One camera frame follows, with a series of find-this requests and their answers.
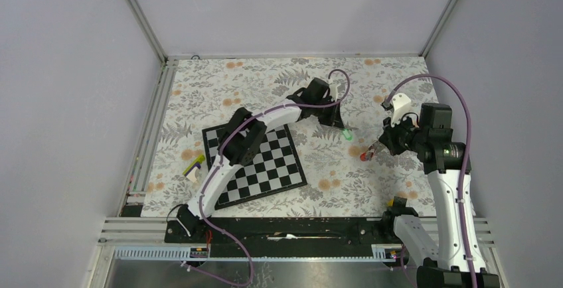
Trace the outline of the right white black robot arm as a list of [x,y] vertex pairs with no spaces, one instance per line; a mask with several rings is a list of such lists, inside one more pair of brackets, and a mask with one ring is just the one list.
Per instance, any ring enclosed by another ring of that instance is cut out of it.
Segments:
[[417,265],[417,287],[500,287],[498,275],[487,270],[471,213],[471,167],[468,147],[452,140],[452,110],[424,103],[420,114],[393,108],[383,121],[378,142],[391,155],[411,151],[422,163],[436,205],[438,241],[422,228],[417,214],[400,205],[388,211],[380,232],[388,242],[401,240]]

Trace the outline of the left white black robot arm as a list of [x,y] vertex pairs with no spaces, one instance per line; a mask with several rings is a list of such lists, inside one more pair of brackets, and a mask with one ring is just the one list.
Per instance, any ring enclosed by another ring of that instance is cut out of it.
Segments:
[[219,139],[218,153],[197,193],[177,211],[180,233],[190,242],[198,242],[206,233],[207,218],[215,211],[214,205],[228,181],[237,171],[250,163],[260,150],[267,132],[308,117],[316,117],[321,125],[343,129],[340,104],[351,88],[349,75],[341,69],[335,72],[345,77],[345,91],[337,96],[331,88],[332,72],[327,80],[314,78],[307,87],[288,95],[280,103],[260,113],[246,108],[235,111]]

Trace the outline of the key with green tag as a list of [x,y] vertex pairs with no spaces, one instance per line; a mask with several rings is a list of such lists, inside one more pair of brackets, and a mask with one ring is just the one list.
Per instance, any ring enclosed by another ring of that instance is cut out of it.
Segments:
[[358,129],[356,127],[347,127],[342,130],[343,137],[347,141],[353,141],[357,136],[357,130]]

